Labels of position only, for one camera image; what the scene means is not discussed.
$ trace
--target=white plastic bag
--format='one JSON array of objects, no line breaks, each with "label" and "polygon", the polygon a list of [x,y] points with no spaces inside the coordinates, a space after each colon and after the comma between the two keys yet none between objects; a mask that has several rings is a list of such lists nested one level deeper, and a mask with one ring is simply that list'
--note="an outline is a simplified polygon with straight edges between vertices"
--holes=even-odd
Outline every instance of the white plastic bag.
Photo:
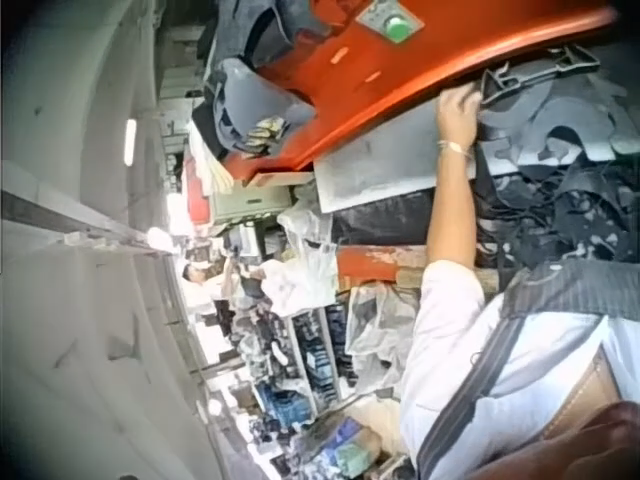
[{"label": "white plastic bag", "polygon": [[331,215],[320,213],[315,184],[296,188],[298,202],[278,215],[296,257],[265,270],[262,289],[279,316],[335,303],[337,245],[331,243]]},{"label": "white plastic bag", "polygon": [[[319,258],[320,263],[331,259]],[[265,279],[262,291],[272,301],[271,311],[280,317],[335,303],[337,267],[334,273],[327,265],[314,272],[300,259],[282,263],[269,260],[262,264]]]},{"label": "white plastic bag", "polygon": [[399,385],[418,308],[418,294],[412,290],[381,282],[351,290],[345,351],[358,375],[357,393]]}]

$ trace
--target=orange cover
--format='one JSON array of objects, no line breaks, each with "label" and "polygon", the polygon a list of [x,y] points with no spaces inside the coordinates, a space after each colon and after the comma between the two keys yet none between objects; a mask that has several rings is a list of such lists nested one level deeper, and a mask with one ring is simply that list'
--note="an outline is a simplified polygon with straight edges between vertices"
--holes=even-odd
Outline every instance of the orange cover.
[{"label": "orange cover", "polygon": [[237,179],[300,170],[442,80],[615,19],[605,0],[402,0],[424,27],[394,44],[355,21],[370,1],[312,3],[316,15],[332,26],[332,36],[322,43],[299,37],[295,50],[260,73],[310,99],[317,116],[276,159],[231,156],[225,167]]},{"label": "orange cover", "polygon": [[202,195],[202,181],[196,175],[196,161],[193,157],[184,159],[185,180],[187,182],[187,210],[194,225],[211,223],[209,198]]}]

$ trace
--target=white sleeve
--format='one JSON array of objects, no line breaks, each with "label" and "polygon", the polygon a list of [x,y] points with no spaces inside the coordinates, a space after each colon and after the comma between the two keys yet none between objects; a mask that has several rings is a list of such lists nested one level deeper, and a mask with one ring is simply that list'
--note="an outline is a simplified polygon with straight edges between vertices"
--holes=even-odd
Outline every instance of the white sleeve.
[{"label": "white sleeve", "polygon": [[203,287],[211,297],[211,300],[228,300],[222,295],[222,275],[216,275],[204,282]]},{"label": "white sleeve", "polygon": [[484,293],[471,270],[445,260],[426,268],[401,392],[401,431],[414,460],[490,333],[488,322],[476,322],[483,307]]}]

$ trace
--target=green button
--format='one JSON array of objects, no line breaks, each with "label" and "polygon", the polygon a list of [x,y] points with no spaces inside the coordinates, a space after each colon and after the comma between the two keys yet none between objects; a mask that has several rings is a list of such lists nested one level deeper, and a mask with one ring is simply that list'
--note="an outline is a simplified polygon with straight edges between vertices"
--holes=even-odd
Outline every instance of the green button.
[{"label": "green button", "polygon": [[411,26],[404,17],[394,15],[384,22],[385,35],[394,43],[404,42],[411,35]]}]

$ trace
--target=bracelet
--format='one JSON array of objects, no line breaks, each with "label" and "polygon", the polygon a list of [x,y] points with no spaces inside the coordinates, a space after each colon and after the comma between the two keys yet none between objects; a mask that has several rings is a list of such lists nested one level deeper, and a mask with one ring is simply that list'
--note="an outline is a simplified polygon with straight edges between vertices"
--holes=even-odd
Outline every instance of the bracelet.
[{"label": "bracelet", "polygon": [[464,148],[462,148],[459,143],[450,142],[448,140],[440,140],[438,142],[438,146],[440,147],[440,149],[450,148],[454,152],[461,153],[462,155],[464,155],[468,159],[473,160],[473,155],[471,155]]}]

